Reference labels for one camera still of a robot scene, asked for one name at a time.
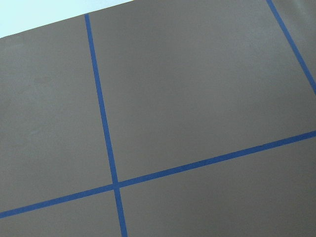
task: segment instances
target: blue line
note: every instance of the blue line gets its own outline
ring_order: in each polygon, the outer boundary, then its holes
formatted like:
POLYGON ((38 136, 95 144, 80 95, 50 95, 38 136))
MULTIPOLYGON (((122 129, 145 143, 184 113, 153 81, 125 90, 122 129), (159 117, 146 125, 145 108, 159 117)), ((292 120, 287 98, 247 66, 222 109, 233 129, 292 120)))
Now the blue line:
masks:
MULTIPOLYGON (((289 137, 289 138, 285 138, 285 139, 282 139, 282 140, 270 142, 270 143, 264 144, 262 146, 256 146, 256 147, 248 148, 248 149, 245 149, 245 150, 228 153, 226 155, 222 155, 222 156, 218 156, 218 157, 214 157, 214 158, 209 158, 209 159, 201 160, 201 161, 190 163, 190 164, 185 164, 185 165, 182 165, 182 166, 179 166, 179 167, 163 170, 163 171, 160 171, 160 172, 144 175, 144 176, 141 176, 141 177, 137 177, 137 178, 121 181, 116 186, 113 185, 113 184, 110 184, 110 185, 102 186, 102 187, 99 187, 99 188, 96 188, 96 189, 91 189, 91 190, 88 190, 88 191, 83 191, 83 192, 80 192, 80 193, 71 194, 71 195, 68 195, 68 196, 59 197, 59 198, 55 198, 55 199, 52 199, 52 200, 36 203, 36 204, 33 204, 33 205, 24 206, 24 207, 20 207, 20 208, 17 208, 17 209, 1 212, 0 213, 0 218, 21 214, 21 213, 24 213, 24 212, 33 211, 33 210, 36 210, 36 209, 40 209, 40 208, 44 208, 44 207, 48 207, 48 206, 52 206, 52 205, 57 205, 57 204, 60 204, 60 203, 63 203, 63 202, 72 201, 72 200, 75 200, 75 199, 78 199, 78 198, 84 198, 84 197, 87 197, 87 196, 90 196, 90 195, 104 193, 104 192, 111 191, 111 190, 114 190, 114 193, 115 193, 115 196, 116 196, 116 201, 117 201, 117 200, 121 199, 120 198, 120 193, 117 191, 117 190, 119 190, 118 187, 122 188, 122 187, 130 186, 130 185, 146 182, 146 181, 149 181, 149 180, 153 180, 153 179, 157 179, 157 178, 160 178, 160 177, 164 177, 164 176, 180 173, 180 172, 183 172, 183 171, 187 171, 187 170, 203 167, 203 166, 210 165, 210 164, 215 164, 215 163, 222 162, 222 161, 225 161, 225 160, 238 158, 238 157, 246 156, 246 155, 249 155, 249 154, 253 154, 253 153, 257 153, 257 152, 273 149, 273 148, 276 148, 276 147, 284 146, 284 145, 287 145, 287 144, 303 141, 303 140, 310 139, 310 138, 313 138, 313 137, 316 137, 316 131, 312 131, 312 132, 304 133, 304 134, 297 135, 297 136, 294 136, 294 137, 289 137)), ((122 212, 123 211, 121 202, 117 202, 117 208, 118 208, 118 212, 122 212)))
POLYGON ((182 165, 182 166, 178 166, 178 167, 175 167, 175 168, 159 171, 159 172, 148 174, 148 175, 144 175, 144 176, 141 176, 141 177, 125 180, 125 181, 119 182, 119 187, 122 188, 122 187, 130 186, 130 185, 146 182, 146 181, 157 179, 157 178, 161 178, 161 177, 164 177, 164 176, 180 173, 180 172, 183 172, 183 171, 186 171, 186 170, 196 169, 196 168, 203 167, 203 166, 206 166, 206 165, 215 164, 215 163, 218 163, 218 162, 222 162, 222 161, 225 161, 225 160, 242 157, 242 156, 245 156, 245 155, 261 152, 261 151, 264 151, 264 150, 269 150, 269 149, 272 149, 272 148, 275 148, 275 147, 284 146, 284 145, 287 145, 287 144, 290 144, 290 143, 302 141, 302 140, 313 138, 313 137, 316 137, 316 131, 304 133, 304 134, 301 134, 301 135, 298 135, 298 136, 294 136, 294 137, 290 137, 290 138, 285 138, 285 139, 278 140, 278 141, 275 141, 275 142, 270 142, 270 143, 267 143, 267 144, 264 144, 264 145, 261 145, 261 146, 256 146, 256 147, 244 149, 244 150, 241 150, 241 151, 228 153, 228 154, 221 155, 221 156, 218 156, 218 157, 200 160, 200 161, 197 161, 197 162, 194 162, 194 163, 185 164, 185 165, 182 165))
POLYGON ((298 48, 297 48, 294 40, 292 39, 289 31, 287 30, 287 28, 286 28, 281 16, 279 15, 275 5, 273 4, 272 0, 266 0, 266 1, 267 1, 268 5, 269 5, 273 15, 275 16, 278 24, 280 25, 280 27, 281 27, 281 29, 282 29, 282 31, 283 31, 288 43, 290 44, 290 46, 291 46, 291 48, 292 48, 292 50, 293 50, 298 62, 300 63, 301 68, 303 69, 303 71, 305 73, 305 76, 307 77, 308 81, 310 82, 310 85, 311 85, 311 87, 312 87, 312 89, 314 91, 314 94, 316 95, 316 82, 315 82, 310 70, 308 69, 308 67, 307 67, 307 65, 306 65, 306 63, 305 63, 300 51, 298 50, 298 48))
POLYGON ((67 195, 67 196, 63 196, 63 197, 58 197, 58 198, 51 199, 48 201, 43 201, 43 202, 39 202, 36 204, 16 208, 13 210, 4 211, 4 212, 0 213, 0 219, 5 218, 5 217, 9 217, 9 216, 13 216, 13 215, 18 215, 18 214, 21 214, 24 212, 29 212, 29 211, 41 209, 41 208, 48 207, 48 206, 57 205, 57 204, 67 202, 67 201, 72 201, 72 200, 76 200, 79 198, 84 198, 87 196, 104 193, 104 192, 113 190, 113 187, 114 187, 113 184, 110 184, 110 185, 102 186, 99 188, 83 191, 80 193, 71 194, 71 195, 67 195))
POLYGON ((118 187, 119 181, 118 181, 117 169, 115 166, 114 154, 113 154, 111 137, 110 137, 110 130, 109 130, 109 125, 108 125, 105 105, 104 105, 104 101, 103 101, 103 94, 102 94, 97 58, 96 58, 96 54, 95 54, 95 50, 94 50, 94 43, 93 43, 92 29, 91 29, 89 14, 85 14, 84 18, 85 18, 85 25, 87 28, 91 61, 92 61, 95 85, 96 85, 96 89, 97 89, 104 138, 105 138, 105 143, 107 146, 112 182, 114 185, 114 194, 115 194, 115 200, 116 200, 116 204, 117 204, 119 226, 120 226, 120 231, 121 231, 122 237, 127 237, 126 222, 125 222, 125 217, 124 217, 122 199, 121 199, 120 191, 119 191, 119 187, 118 187))

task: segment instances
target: white strip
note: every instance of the white strip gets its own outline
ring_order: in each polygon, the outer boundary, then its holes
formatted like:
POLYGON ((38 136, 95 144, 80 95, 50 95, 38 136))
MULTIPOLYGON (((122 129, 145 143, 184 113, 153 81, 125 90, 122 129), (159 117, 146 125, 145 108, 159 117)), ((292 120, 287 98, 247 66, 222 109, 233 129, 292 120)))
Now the white strip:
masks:
POLYGON ((0 0, 0 38, 131 0, 0 0))

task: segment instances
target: gray tile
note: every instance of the gray tile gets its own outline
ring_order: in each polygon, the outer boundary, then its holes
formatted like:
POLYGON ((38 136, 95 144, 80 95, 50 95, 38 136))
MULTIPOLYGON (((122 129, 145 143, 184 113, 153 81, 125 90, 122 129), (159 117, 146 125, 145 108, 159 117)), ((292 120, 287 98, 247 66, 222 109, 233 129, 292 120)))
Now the gray tile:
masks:
POLYGON ((130 237, 313 237, 316 138, 121 189, 130 237))
POLYGON ((119 237, 113 192, 0 219, 1 237, 119 237))
POLYGON ((90 18, 120 180, 316 128, 264 1, 137 0, 90 18))
POLYGON ((111 183, 84 17, 0 39, 0 211, 111 183))
POLYGON ((273 2, 316 79, 316 1, 274 0, 273 2))

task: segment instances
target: gray floor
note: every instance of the gray floor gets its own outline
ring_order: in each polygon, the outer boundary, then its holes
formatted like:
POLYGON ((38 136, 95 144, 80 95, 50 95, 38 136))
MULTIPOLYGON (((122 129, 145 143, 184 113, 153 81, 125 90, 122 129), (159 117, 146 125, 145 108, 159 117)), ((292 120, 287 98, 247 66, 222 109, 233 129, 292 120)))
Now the gray floor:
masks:
MULTIPOLYGON (((316 4, 274 1, 316 77, 316 4)), ((118 180, 316 130, 265 1, 136 0, 90 14, 118 180)), ((0 39, 0 212, 112 183, 84 16, 0 39)), ((316 138, 121 188, 130 237, 316 235, 316 138)), ((121 236, 113 191, 0 235, 121 236)))

